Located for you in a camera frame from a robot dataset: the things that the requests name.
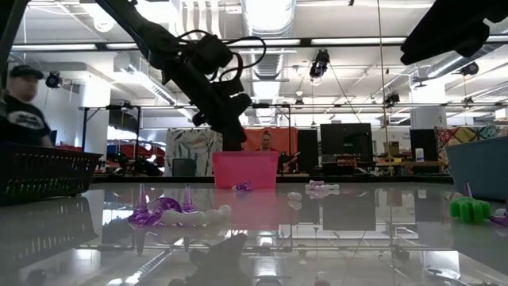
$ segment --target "cardboard box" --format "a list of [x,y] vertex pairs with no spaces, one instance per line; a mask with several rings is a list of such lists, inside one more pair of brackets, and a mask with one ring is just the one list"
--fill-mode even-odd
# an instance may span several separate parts
[[398,141],[389,141],[383,142],[384,152],[388,154],[388,149],[390,150],[390,155],[398,155],[400,154],[400,148],[398,147]]

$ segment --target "reflective table surface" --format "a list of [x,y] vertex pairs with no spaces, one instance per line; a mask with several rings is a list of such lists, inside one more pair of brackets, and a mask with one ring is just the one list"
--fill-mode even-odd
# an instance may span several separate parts
[[[1,284],[508,285],[508,229],[451,219],[450,185],[341,184],[311,196],[305,184],[251,193],[192,184],[197,211],[229,205],[231,221],[133,229],[139,187],[97,184],[0,208]],[[148,201],[182,202],[185,184],[144,188]]]

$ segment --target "black plastic basket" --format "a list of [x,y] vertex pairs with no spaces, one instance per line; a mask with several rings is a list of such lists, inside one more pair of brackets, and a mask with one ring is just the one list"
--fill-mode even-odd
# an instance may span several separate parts
[[100,154],[0,143],[0,204],[88,190]]

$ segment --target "cap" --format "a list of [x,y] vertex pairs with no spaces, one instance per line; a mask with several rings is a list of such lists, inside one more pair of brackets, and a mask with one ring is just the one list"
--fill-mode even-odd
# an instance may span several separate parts
[[14,67],[11,71],[9,76],[10,77],[22,77],[25,75],[33,75],[37,79],[43,79],[44,75],[41,71],[36,70],[35,68],[32,68],[28,64],[20,64],[16,67]]

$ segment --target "white column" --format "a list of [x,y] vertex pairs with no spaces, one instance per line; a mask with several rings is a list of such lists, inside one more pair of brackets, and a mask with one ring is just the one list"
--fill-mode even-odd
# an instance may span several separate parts
[[[107,67],[104,67],[106,63],[101,66],[101,71],[105,74],[109,71],[113,71],[114,58],[111,57],[107,61]],[[79,88],[79,94],[82,96],[81,106],[85,107],[104,107],[110,104],[111,100],[111,86],[103,79],[98,78],[95,75],[90,74],[85,84],[82,84]],[[95,112],[95,110],[88,111],[88,118]],[[77,143],[81,145],[83,139],[83,115],[84,112],[79,112],[79,130],[76,136]],[[87,122],[87,134],[85,141],[85,152],[103,154],[104,157],[101,160],[106,159],[107,153],[107,134],[108,124],[110,122],[110,112],[107,110],[100,110]]]
[[[411,87],[412,103],[444,103],[446,102],[445,82],[433,79],[425,82],[425,87]],[[411,110],[412,129],[434,129],[446,127],[446,107],[419,107]]]

